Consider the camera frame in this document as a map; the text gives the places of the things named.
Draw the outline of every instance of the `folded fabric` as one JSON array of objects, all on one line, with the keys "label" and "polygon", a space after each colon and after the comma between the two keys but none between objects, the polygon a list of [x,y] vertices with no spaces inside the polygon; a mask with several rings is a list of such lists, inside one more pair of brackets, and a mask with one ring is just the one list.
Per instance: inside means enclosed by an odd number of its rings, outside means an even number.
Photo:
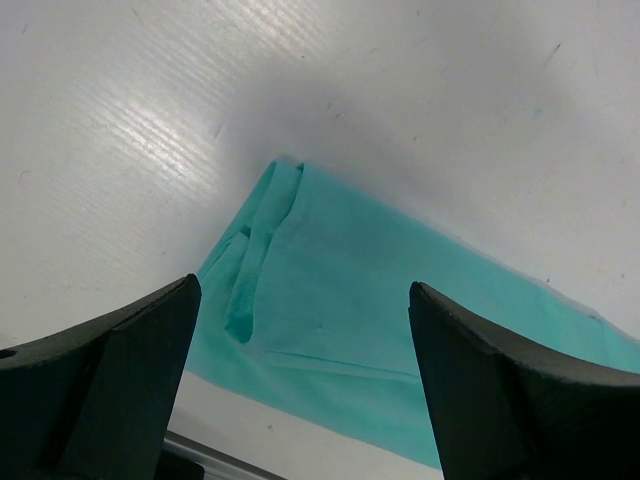
[{"label": "folded fabric", "polygon": [[198,276],[191,371],[430,466],[413,281],[550,348],[640,373],[636,340],[310,165],[274,162]]}]

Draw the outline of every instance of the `teal towel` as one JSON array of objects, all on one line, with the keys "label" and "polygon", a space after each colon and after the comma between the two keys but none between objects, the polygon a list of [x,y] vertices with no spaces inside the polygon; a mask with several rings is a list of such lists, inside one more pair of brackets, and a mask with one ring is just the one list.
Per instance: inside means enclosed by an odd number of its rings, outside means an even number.
[{"label": "teal towel", "polygon": [[191,371],[434,467],[413,281],[548,347],[640,373],[634,339],[310,165],[274,162],[198,277]]}]

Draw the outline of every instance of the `white table surface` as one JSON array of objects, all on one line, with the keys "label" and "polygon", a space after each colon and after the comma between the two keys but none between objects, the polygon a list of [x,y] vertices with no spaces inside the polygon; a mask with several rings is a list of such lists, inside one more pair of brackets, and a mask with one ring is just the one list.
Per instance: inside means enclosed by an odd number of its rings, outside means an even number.
[{"label": "white table surface", "polygon": [[[4,0],[0,346],[196,270],[268,162],[640,337],[635,1]],[[186,374],[170,427],[292,480],[441,474]]]}]

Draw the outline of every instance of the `metal rail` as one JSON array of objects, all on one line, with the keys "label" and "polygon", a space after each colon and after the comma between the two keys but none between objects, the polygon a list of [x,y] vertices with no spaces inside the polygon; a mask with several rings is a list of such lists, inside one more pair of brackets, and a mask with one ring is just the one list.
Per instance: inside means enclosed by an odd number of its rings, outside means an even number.
[{"label": "metal rail", "polygon": [[286,480],[182,435],[167,431],[164,449],[183,458],[199,463],[205,478],[212,480]]}]

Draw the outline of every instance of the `teal cloth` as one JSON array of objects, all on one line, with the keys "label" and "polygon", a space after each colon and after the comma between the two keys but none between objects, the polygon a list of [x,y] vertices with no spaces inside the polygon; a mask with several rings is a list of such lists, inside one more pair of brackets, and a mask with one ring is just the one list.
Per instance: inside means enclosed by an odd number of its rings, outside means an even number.
[{"label": "teal cloth", "polygon": [[415,280],[548,347],[640,373],[636,340],[310,165],[274,162],[198,277],[188,369],[433,467],[407,315]]}]

